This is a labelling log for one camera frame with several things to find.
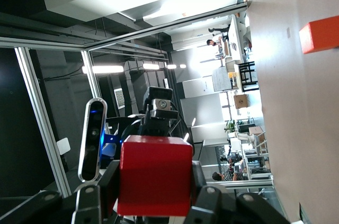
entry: screw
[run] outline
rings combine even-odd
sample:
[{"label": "screw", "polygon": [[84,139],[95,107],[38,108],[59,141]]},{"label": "screw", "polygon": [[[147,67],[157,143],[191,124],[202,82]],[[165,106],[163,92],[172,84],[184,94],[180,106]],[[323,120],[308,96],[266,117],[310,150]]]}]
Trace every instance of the screw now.
[{"label": "screw", "polygon": [[85,189],[86,193],[91,193],[93,191],[94,191],[93,187],[88,187],[87,189]]},{"label": "screw", "polygon": [[167,107],[167,103],[166,103],[166,101],[164,101],[164,100],[161,100],[161,101],[159,101],[159,105],[164,109],[165,107]]},{"label": "screw", "polygon": [[48,200],[53,199],[54,197],[55,197],[54,194],[48,194],[48,195],[44,196],[44,199],[45,199],[46,201],[48,201]]},{"label": "screw", "polygon": [[212,193],[215,193],[215,189],[214,188],[212,188],[212,187],[208,187],[207,189],[206,189],[206,191],[209,193],[209,194],[212,194]]},{"label": "screw", "polygon": [[252,202],[254,198],[251,195],[243,195],[245,201]]}]

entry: red block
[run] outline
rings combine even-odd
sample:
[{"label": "red block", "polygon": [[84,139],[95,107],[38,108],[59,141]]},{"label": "red block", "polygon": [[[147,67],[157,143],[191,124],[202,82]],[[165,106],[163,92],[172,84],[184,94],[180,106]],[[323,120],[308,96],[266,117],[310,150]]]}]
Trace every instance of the red block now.
[{"label": "red block", "polygon": [[300,31],[303,53],[339,47],[339,16],[309,22]]},{"label": "red block", "polygon": [[118,214],[186,216],[192,153],[181,138],[129,136],[121,149]]}]

